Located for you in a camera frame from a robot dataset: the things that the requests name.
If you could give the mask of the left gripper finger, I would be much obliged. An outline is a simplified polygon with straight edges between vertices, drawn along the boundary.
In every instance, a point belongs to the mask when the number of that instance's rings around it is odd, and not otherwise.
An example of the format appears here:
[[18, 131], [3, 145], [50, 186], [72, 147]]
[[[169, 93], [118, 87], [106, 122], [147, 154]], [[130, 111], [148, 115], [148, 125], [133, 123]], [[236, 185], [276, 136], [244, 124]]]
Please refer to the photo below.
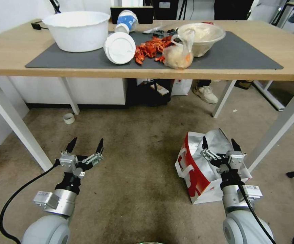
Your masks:
[[61, 151], [61, 155], [71, 154], [75, 145], [76, 145], [77, 137], [74, 137], [67, 145], [64, 151]]
[[85, 158], [82, 161], [82, 163], [86, 164], [86, 165], [98, 164], [103, 159], [103, 155], [102, 155], [102, 152], [104, 150], [103, 144], [104, 144], [104, 139], [101, 138], [101, 140], [97, 146], [96, 152], [94, 154], [88, 156], [87, 158]]

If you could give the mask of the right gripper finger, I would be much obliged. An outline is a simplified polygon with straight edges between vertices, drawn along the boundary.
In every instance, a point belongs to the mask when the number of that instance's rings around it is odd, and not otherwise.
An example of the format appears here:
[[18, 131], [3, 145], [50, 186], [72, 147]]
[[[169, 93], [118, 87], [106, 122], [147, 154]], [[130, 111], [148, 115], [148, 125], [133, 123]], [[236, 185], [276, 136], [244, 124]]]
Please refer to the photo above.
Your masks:
[[201, 150], [200, 154], [208, 162], [211, 162], [212, 160], [216, 161], [216, 160], [220, 160], [221, 159], [221, 157], [219, 155], [215, 154], [213, 151], [211, 151], [208, 148], [208, 143], [207, 143], [207, 140], [206, 140], [206, 137], [205, 136], [203, 136], [202, 150]]
[[233, 138], [231, 139], [231, 143], [234, 151], [240, 152], [244, 156], [246, 155], [246, 153], [242, 152], [240, 145]]

